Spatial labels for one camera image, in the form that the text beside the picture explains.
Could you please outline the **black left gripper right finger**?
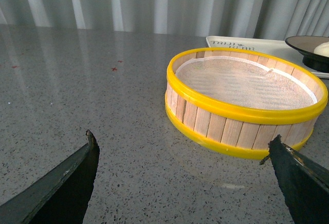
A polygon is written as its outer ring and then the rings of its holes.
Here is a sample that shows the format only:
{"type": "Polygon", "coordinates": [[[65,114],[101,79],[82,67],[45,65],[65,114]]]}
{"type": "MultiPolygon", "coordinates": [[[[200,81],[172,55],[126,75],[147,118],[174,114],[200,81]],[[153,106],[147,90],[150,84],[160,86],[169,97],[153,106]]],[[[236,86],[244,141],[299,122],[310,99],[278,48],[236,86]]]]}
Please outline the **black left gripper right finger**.
{"type": "Polygon", "coordinates": [[[328,170],[277,135],[269,142],[269,155],[279,187],[294,223],[328,223],[328,170]]]}

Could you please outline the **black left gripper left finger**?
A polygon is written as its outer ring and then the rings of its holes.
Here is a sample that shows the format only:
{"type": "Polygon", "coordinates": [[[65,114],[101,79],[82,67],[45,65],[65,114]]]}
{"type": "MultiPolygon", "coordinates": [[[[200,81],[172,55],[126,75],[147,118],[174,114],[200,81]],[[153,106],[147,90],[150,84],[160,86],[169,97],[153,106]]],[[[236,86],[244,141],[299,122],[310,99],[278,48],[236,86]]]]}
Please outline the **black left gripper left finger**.
{"type": "Polygon", "coordinates": [[[88,143],[1,205],[1,223],[82,223],[96,178],[100,148],[88,143]]]}

